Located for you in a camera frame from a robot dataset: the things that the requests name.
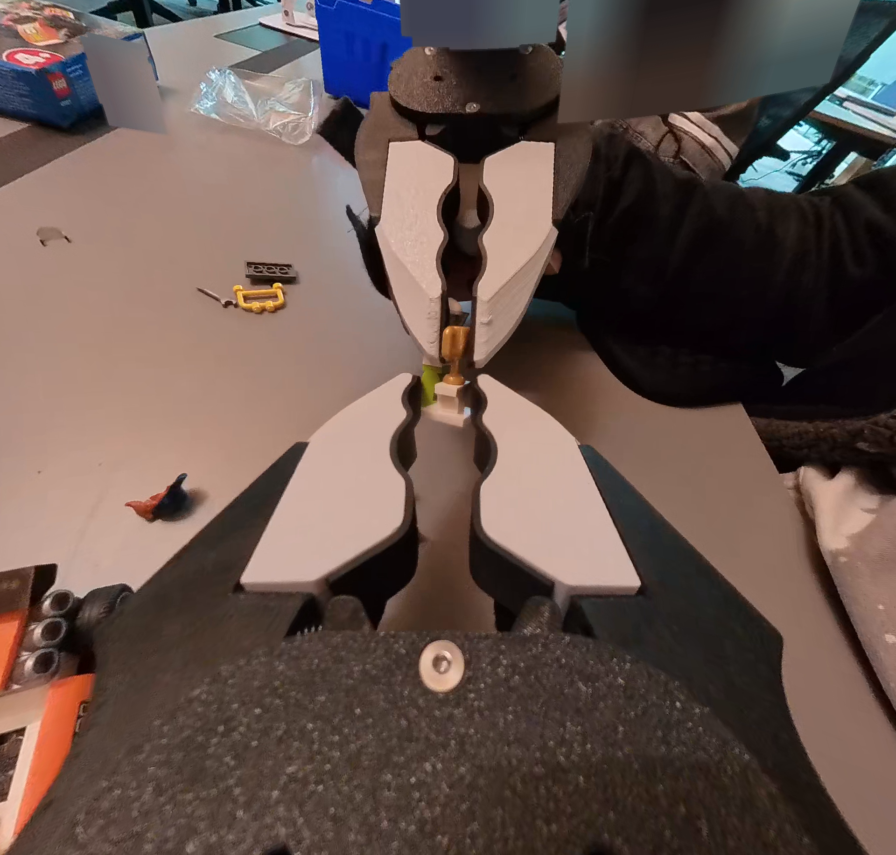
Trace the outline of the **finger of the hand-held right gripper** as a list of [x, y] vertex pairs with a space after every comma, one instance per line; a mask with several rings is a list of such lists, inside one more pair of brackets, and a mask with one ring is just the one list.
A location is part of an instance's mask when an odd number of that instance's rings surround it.
[[392, 142], [375, 235], [392, 302], [425, 364], [441, 361], [446, 286], [442, 253], [445, 198], [457, 183], [453, 155], [429, 142]]
[[554, 250], [554, 143], [521, 141], [483, 162], [489, 217], [480, 236], [473, 363], [485, 368], [527, 312]]

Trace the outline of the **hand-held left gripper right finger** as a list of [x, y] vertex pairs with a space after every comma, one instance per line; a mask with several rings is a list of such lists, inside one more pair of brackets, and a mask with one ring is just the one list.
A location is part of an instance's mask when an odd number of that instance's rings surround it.
[[492, 376], [476, 380], [469, 570], [511, 626], [532, 597], [565, 615], [578, 596], [632, 596], [642, 580], [581, 444]]

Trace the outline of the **person's right forearm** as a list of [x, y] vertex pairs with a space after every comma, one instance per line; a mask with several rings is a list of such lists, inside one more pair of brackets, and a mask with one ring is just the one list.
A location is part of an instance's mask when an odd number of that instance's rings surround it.
[[[658, 118], [598, 122], [536, 297], [657, 403], [894, 410], [894, 167], [804, 194], [704, 178]], [[656, 146], [677, 152], [658, 152]]]

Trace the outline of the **blue plastic bin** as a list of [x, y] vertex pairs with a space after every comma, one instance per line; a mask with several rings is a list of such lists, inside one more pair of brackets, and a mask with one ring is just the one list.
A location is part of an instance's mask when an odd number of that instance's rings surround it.
[[326, 94], [367, 109], [386, 92], [392, 64], [411, 46], [401, 32], [400, 7], [389, 0], [315, 0]]

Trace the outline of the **person's pale printed shirt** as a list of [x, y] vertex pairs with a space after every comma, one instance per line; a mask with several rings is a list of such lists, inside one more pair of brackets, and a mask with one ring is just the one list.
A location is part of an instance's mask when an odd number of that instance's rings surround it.
[[803, 466], [792, 491], [871, 667], [895, 703], [894, 471]]

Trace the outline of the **orange lego race car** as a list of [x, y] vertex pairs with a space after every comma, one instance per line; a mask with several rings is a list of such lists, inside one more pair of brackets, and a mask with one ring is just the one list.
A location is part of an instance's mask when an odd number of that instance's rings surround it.
[[33, 815], [72, 747], [95, 679], [94, 638], [133, 594], [111, 584], [78, 595], [57, 567], [1, 573], [1, 851]]

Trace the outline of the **lime white lego minifigure torso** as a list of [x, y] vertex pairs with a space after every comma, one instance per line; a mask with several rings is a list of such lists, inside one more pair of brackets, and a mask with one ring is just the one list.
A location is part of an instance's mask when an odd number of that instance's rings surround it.
[[420, 374], [421, 416], [437, 423], [464, 428], [470, 422], [470, 382], [446, 381], [450, 375], [443, 366], [423, 364]]

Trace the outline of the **blue lego box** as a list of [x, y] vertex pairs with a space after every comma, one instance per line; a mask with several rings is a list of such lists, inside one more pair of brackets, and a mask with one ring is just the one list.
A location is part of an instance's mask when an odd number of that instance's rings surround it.
[[69, 129], [99, 109], [81, 37], [89, 14], [43, 0], [1, 0], [1, 110]]

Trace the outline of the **clear plastic bag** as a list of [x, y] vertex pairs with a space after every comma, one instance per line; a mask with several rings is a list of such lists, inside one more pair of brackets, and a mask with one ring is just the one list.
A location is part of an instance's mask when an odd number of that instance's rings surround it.
[[315, 133], [324, 95], [320, 79], [216, 67], [200, 81], [189, 109], [207, 119], [300, 146]]

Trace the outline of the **yellow lego hand truck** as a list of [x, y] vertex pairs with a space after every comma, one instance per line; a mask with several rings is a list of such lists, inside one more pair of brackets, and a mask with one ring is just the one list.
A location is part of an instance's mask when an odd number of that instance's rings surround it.
[[285, 290], [280, 282], [260, 289], [245, 289], [241, 285], [235, 285], [233, 294], [238, 308], [256, 315], [278, 312], [287, 303]]

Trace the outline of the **gold lego piece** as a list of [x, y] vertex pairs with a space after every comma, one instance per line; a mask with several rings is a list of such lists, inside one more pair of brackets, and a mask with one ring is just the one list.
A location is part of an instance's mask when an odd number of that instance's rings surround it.
[[442, 364], [448, 367], [448, 372], [442, 377], [445, 385], [460, 387], [465, 383], [462, 365], [468, 347], [469, 333], [469, 327], [465, 325], [450, 325], [442, 332]]

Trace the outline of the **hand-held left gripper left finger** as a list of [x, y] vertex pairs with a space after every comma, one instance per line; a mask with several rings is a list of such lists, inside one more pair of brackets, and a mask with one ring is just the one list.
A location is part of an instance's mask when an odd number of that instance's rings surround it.
[[420, 377], [399, 374], [309, 439], [240, 579], [247, 592], [357, 598], [378, 626], [419, 560], [409, 468]]

